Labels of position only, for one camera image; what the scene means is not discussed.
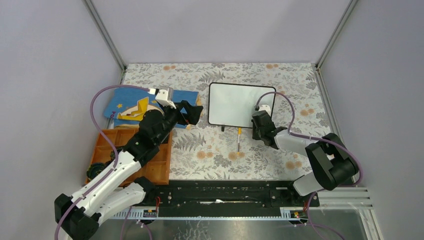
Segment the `black framed whiteboard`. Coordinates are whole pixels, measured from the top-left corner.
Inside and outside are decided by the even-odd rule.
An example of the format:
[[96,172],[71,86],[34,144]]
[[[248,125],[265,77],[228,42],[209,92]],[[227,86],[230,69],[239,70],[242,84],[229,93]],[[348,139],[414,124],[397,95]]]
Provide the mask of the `black framed whiteboard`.
[[212,82],[208,88],[207,122],[210,125],[249,128],[253,127],[255,106],[274,108],[275,92],[272,86]]

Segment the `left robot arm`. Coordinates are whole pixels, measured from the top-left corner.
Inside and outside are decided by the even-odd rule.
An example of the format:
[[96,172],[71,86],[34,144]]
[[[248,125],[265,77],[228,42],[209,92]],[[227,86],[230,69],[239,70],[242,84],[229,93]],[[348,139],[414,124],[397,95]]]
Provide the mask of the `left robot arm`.
[[57,222],[54,238],[63,230],[73,240],[88,240],[109,218],[124,209],[155,200],[154,184],[146,177],[137,178],[124,189],[115,189],[138,172],[159,152],[175,125],[196,125],[204,107],[183,100],[174,106],[163,106],[144,113],[138,132],[115,151],[115,159],[87,185],[72,195],[59,195],[54,201]]

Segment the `white marker pen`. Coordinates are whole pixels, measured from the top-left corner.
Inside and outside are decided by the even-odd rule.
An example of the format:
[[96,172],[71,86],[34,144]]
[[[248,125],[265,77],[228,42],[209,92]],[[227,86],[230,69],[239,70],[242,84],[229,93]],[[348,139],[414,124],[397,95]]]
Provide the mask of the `white marker pen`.
[[242,128],[239,127],[237,130],[237,145],[236,145],[236,153],[238,155],[240,154],[240,149],[241,149],[241,135],[242,135]]

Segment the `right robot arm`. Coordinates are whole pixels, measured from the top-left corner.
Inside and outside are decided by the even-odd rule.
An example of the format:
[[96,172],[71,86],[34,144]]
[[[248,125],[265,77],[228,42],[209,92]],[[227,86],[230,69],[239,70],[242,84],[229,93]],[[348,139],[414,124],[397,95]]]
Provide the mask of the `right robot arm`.
[[324,137],[309,137],[276,127],[271,116],[261,110],[252,115],[252,138],[276,150],[287,150],[308,158],[311,172],[290,184],[287,201],[301,205],[307,195],[331,191],[360,171],[358,163],[347,152],[340,138],[329,133]]

